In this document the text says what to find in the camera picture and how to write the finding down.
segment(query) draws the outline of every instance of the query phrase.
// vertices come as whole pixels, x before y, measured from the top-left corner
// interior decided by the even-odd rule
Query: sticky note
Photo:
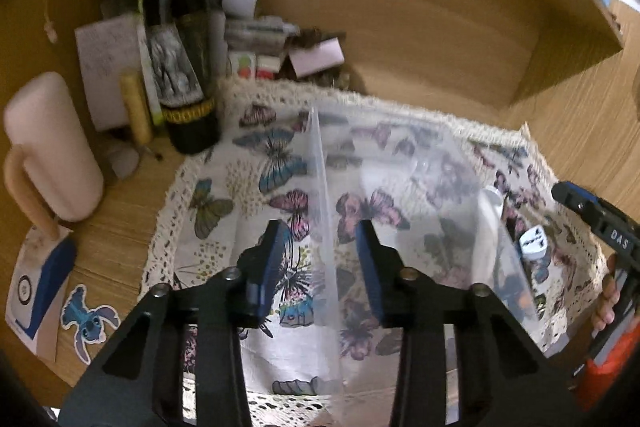
[[[289,59],[298,78],[344,63],[344,55],[338,39],[320,42],[309,50],[291,51]]]

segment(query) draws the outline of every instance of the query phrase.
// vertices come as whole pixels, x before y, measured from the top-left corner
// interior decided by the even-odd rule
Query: wooden wall
[[[595,188],[640,217],[637,77],[640,16],[615,5],[626,48],[586,36],[541,0],[261,0],[264,13],[346,30],[345,52],[363,92],[517,128],[560,177]],[[36,74],[61,73],[85,130],[74,29],[100,18],[98,0],[50,0],[60,42],[43,31],[43,0],[0,0],[0,104]],[[0,158],[9,144],[0,133]],[[28,223],[0,187],[0,301]],[[0,347],[41,403],[68,387],[0,321]]]
[[[50,44],[44,33],[43,0],[0,0],[0,107],[29,79],[44,71],[62,74],[71,90],[84,129],[94,142],[79,73],[74,29],[100,18],[98,0],[50,0],[49,13],[59,42]],[[0,160],[9,143],[0,133]],[[6,293],[20,244],[29,223],[0,186],[0,303]],[[0,347],[20,377],[43,405],[60,405],[68,386],[31,355],[0,320]]]
[[[529,122],[560,178],[591,187],[640,219],[640,14],[613,1],[623,51],[550,17],[505,127]]]
[[[513,98],[546,13],[540,0],[260,0],[260,7],[300,25],[345,30],[362,91],[485,121],[496,121]]]

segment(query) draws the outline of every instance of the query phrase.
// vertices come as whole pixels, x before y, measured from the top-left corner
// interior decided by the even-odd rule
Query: bottle label
[[[207,18],[201,14],[149,28],[154,80],[158,100],[165,108],[202,102],[209,94],[206,93],[210,83],[207,31]]]
[[[181,109],[164,108],[162,110],[162,116],[164,116],[164,121],[167,121],[168,123],[191,123],[192,121],[196,121],[207,116],[215,107],[215,102],[212,99],[209,99],[202,103],[190,105],[189,107]]]

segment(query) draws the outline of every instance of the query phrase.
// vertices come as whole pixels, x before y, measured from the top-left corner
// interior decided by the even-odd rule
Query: cloth
[[[388,423],[398,371],[399,331],[379,328],[368,308],[350,240],[355,216],[371,217],[382,243],[398,248],[405,263],[439,282],[466,287],[468,273],[460,262],[468,258],[465,234],[447,233],[445,228],[454,223],[469,232],[472,218],[454,212],[447,222],[441,219],[446,212],[437,207],[450,210],[461,206],[454,200],[468,190],[466,185],[494,184],[507,198],[504,217],[514,237],[537,224],[552,232],[547,232],[554,245],[547,258],[535,266],[525,265],[541,319],[538,332],[530,333],[541,349],[564,333],[572,317],[599,293],[606,272],[604,258],[586,227],[553,202],[550,188],[555,177],[526,129],[507,132],[350,94],[351,98],[338,101],[351,105],[352,110],[356,105],[358,113],[363,106],[386,110],[390,128],[380,128],[380,121],[321,122],[322,147],[328,156],[327,200],[321,204],[332,220],[339,323],[321,327],[318,309],[313,310],[314,323],[308,323],[309,305],[316,304],[319,287],[327,283],[314,270],[322,267],[318,260],[327,259],[312,225],[316,198],[321,198],[322,190],[318,176],[302,175],[300,166],[295,161],[289,164],[289,160],[318,155],[317,150],[310,151],[302,132],[300,110],[310,100],[334,94],[291,84],[268,84],[234,81],[226,85],[223,138],[214,150],[188,158],[178,170],[167,206],[159,214],[142,283],[143,292],[162,280],[173,281],[175,288],[203,283],[252,247],[268,219],[287,222],[294,236],[287,251],[290,288],[277,293],[264,328],[241,332],[241,338],[246,336],[241,343],[243,367],[256,425],[335,425],[337,418],[345,425]],[[254,104],[267,109],[256,111]],[[419,126],[422,131],[416,133],[399,124],[409,116],[424,122]],[[256,123],[255,118],[264,120]],[[447,164],[452,181],[429,190],[425,165],[420,171],[409,151],[414,148],[415,152],[421,139],[428,145],[433,137],[420,133],[433,130],[434,124],[454,134],[459,156],[447,161],[442,154],[438,156],[436,163]],[[264,174],[273,163],[271,159],[278,156],[264,144],[265,131],[275,128],[286,131],[271,136],[271,142],[286,151],[291,175],[286,180],[272,176],[271,182],[261,182],[262,177],[269,178]],[[383,152],[387,160],[395,161],[394,172],[388,171],[388,165],[381,168],[366,159],[374,152]],[[358,158],[364,158],[362,164]],[[460,167],[465,162],[479,180],[472,181]],[[408,184],[412,178],[417,183]],[[269,183],[277,187],[269,188]],[[300,192],[307,196],[306,215]],[[338,389],[340,385],[335,384],[342,380],[344,387]],[[193,417],[193,383],[186,387],[191,391],[186,391],[185,404]],[[332,410],[336,404],[342,411]],[[296,407],[300,415],[291,416],[289,407]]]

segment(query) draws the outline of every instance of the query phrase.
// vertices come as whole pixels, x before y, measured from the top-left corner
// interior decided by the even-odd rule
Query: wooden table
[[[78,257],[66,293],[84,283],[89,308],[109,304],[121,319],[137,302],[148,245],[156,229],[156,214],[184,160],[167,137],[158,137],[152,148],[164,156],[161,162],[143,155],[130,178],[105,188],[100,206],[89,219],[70,227]],[[113,330],[107,326],[106,332],[110,335]],[[47,363],[71,386],[86,369],[74,350],[74,334],[75,328],[59,328],[56,361]],[[87,346],[92,358],[103,345]]]

